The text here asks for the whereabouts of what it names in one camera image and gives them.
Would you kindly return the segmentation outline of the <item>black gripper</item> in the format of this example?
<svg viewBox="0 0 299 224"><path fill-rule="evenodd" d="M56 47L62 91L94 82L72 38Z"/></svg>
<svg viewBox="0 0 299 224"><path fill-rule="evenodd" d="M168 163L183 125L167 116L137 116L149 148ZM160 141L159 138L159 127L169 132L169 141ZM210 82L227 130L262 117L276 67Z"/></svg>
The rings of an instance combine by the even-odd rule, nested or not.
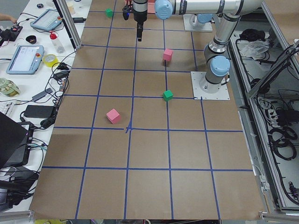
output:
<svg viewBox="0 0 299 224"><path fill-rule="evenodd" d="M142 41L142 23L147 20L148 1L133 0L134 20L137 22L136 36L139 42Z"/></svg>

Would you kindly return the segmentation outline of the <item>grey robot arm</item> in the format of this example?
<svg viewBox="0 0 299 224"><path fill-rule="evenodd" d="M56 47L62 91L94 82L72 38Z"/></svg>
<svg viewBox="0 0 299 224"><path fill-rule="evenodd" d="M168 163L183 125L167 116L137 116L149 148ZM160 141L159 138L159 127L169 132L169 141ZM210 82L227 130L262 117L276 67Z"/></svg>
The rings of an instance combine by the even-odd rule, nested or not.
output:
<svg viewBox="0 0 299 224"><path fill-rule="evenodd" d="M260 0L156 0L154 9L161 20L166 20L173 14L222 15L213 40L205 47L207 72L199 82L204 92L216 93L230 69L230 62L223 54L239 19L242 15L256 10L261 4Z"/></svg>
<svg viewBox="0 0 299 224"><path fill-rule="evenodd" d="M197 30L213 30L211 20L213 14L196 14L193 22L194 29Z"/></svg>

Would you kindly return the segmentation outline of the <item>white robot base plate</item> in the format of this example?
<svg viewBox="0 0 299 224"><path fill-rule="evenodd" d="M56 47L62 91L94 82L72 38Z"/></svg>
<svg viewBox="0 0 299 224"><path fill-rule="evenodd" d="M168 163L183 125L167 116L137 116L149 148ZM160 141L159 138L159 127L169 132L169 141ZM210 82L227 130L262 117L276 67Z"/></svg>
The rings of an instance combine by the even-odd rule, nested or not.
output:
<svg viewBox="0 0 299 224"><path fill-rule="evenodd" d="M193 98L195 100L230 100L225 78L220 84L206 80L206 72L191 71Z"/></svg>

